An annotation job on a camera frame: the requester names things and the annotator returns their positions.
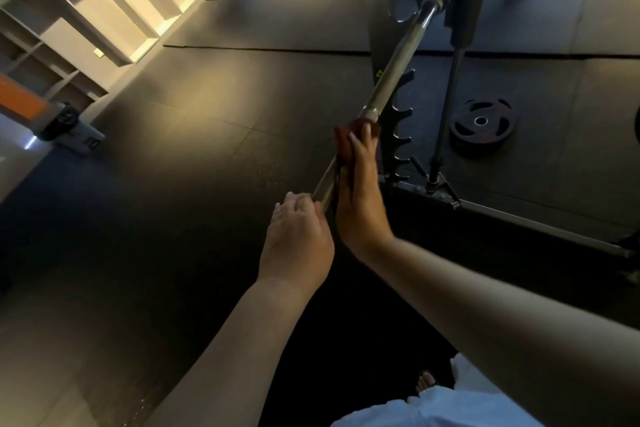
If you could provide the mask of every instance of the white shelving unit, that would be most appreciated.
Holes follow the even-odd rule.
[[[11,0],[0,9],[0,71],[84,110],[194,1]]]

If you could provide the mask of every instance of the metal bar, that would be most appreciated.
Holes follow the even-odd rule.
[[[609,253],[610,255],[616,255],[618,257],[625,257],[626,259],[628,259],[636,254],[633,250],[627,250],[626,248],[622,248],[618,245],[613,245],[612,243],[607,243],[604,241],[596,240],[595,238],[589,238],[583,235],[579,235],[578,233],[573,233],[567,230],[552,227],[550,225],[545,225],[544,223],[540,223],[538,221],[528,220],[527,218],[522,218],[520,216],[516,216],[515,214],[505,213],[504,211],[488,208],[487,206],[483,206],[482,204],[472,203],[471,201],[465,201],[464,199],[460,199],[460,204],[462,205],[462,209],[481,213],[486,216],[491,216],[492,218],[497,218],[498,220],[513,223],[514,225],[518,225],[520,227],[525,227],[537,232],[576,243],[578,245],[587,246],[595,250],[600,250],[601,252]]]
[[[456,48],[453,52],[453,61],[451,63],[451,70],[449,71],[447,94],[444,97],[444,105],[442,106],[442,116],[440,117],[438,138],[436,139],[436,150],[433,152],[433,157],[429,162],[429,182],[432,184],[438,182],[438,173],[442,167],[442,159],[440,157],[440,154],[442,153],[442,142],[444,140],[444,133],[447,130],[447,124],[449,123],[449,114],[451,113],[451,107],[453,106],[456,96],[458,77],[460,76],[460,68],[462,68],[462,61],[464,61],[464,58],[465,50]]]
[[[440,0],[425,0],[416,14],[412,24],[407,29],[404,38],[396,46],[396,50],[389,59],[382,76],[373,88],[367,104],[360,111],[358,117],[368,118],[373,122],[378,121],[382,110],[385,109],[389,98],[396,90],[400,77],[409,65],[418,45],[424,36],[424,32],[429,26],[433,17],[441,10]],[[314,201],[320,201],[323,209],[326,210],[331,203],[335,181],[337,177],[336,159],[333,157],[329,168],[324,173],[313,194]]]

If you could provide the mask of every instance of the gym floor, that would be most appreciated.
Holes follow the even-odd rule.
[[[607,241],[640,228],[637,0],[486,0],[458,97],[501,96],[500,151],[446,151],[461,197]],[[428,161],[448,36],[434,24],[402,89],[400,155]],[[94,123],[0,206],[0,422],[139,426],[255,279],[288,190],[310,191],[372,88],[364,0],[208,0]],[[418,175],[408,171],[418,182]],[[396,232],[472,269],[640,327],[630,264],[482,217],[387,196]],[[338,244],[284,352],[262,423],[326,426],[447,384],[454,349]]]

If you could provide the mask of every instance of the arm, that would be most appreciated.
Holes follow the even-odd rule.
[[[332,260],[320,203],[289,193],[276,204],[258,280],[147,427],[258,425],[280,355]]]
[[[350,137],[340,175],[344,242],[493,383],[548,426],[638,425],[640,332],[485,277],[393,236],[377,141]]]

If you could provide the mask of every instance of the forearm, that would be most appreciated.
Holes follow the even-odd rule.
[[[366,260],[548,426],[640,418],[640,333],[395,239]]]
[[[147,427],[258,425],[280,355],[306,303],[286,283],[254,284]]]

